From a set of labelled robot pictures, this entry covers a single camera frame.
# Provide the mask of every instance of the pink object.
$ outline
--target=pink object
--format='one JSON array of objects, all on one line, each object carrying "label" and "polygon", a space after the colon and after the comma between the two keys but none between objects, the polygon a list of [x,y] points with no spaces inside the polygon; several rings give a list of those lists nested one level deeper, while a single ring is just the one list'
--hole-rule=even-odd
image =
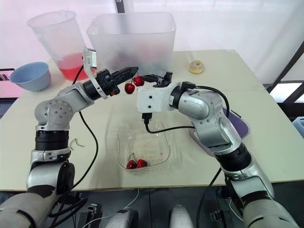
[{"label": "pink object", "polygon": [[[14,69],[4,69],[0,71],[2,80],[8,80]],[[24,89],[10,81],[0,81],[0,98],[15,98],[20,97]]]},{"label": "pink object", "polygon": [[20,97],[24,89],[10,81],[0,81],[0,98]]}]

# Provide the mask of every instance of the clear plastic tray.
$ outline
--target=clear plastic tray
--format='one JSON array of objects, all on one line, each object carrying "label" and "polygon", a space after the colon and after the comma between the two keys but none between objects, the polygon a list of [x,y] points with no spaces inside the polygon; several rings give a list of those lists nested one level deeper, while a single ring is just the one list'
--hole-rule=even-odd
[{"label": "clear plastic tray", "polygon": [[[163,124],[154,120],[149,123],[151,131],[164,129]],[[124,170],[139,174],[159,168],[170,156],[170,146],[166,133],[150,134],[146,131],[143,122],[131,122],[118,131],[119,155],[118,163]],[[127,169],[129,160],[143,159],[148,166],[136,169]]]}]

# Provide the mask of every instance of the plastic measuring pitcher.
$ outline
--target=plastic measuring pitcher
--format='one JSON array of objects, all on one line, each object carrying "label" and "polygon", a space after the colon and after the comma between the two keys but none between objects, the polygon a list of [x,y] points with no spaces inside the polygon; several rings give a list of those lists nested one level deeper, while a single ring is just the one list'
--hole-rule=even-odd
[{"label": "plastic measuring pitcher", "polygon": [[[85,42],[72,11],[56,11],[30,19],[27,25],[51,55],[64,77],[73,81],[83,65],[82,51]],[[87,78],[84,70],[78,80]]]}]

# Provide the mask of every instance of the donut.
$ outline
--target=donut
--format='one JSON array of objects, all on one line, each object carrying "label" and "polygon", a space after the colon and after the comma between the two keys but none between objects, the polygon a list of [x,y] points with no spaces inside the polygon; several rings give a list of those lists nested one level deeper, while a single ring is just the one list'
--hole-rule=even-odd
[{"label": "donut", "polygon": [[203,72],[203,70],[205,69],[203,63],[201,61],[198,60],[194,60],[191,64],[190,64],[190,72],[194,73],[194,74],[200,74],[201,72]]}]

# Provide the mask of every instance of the clear plastic box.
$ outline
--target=clear plastic box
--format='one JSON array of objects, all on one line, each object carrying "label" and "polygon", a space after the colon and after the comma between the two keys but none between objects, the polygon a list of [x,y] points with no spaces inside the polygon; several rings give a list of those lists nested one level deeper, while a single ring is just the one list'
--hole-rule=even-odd
[{"label": "clear plastic box", "polygon": [[[149,123],[152,131],[164,129],[158,120]],[[119,155],[118,163],[124,170],[132,174],[140,174],[154,168],[160,168],[170,156],[170,146],[165,132],[150,134],[146,131],[143,122],[131,122],[118,131]],[[136,169],[127,169],[129,160],[143,159],[148,166]]]},{"label": "clear plastic box", "polygon": [[86,33],[97,51],[98,69],[137,66],[140,75],[162,76],[169,70],[175,30],[170,13],[119,13],[98,16]]}]

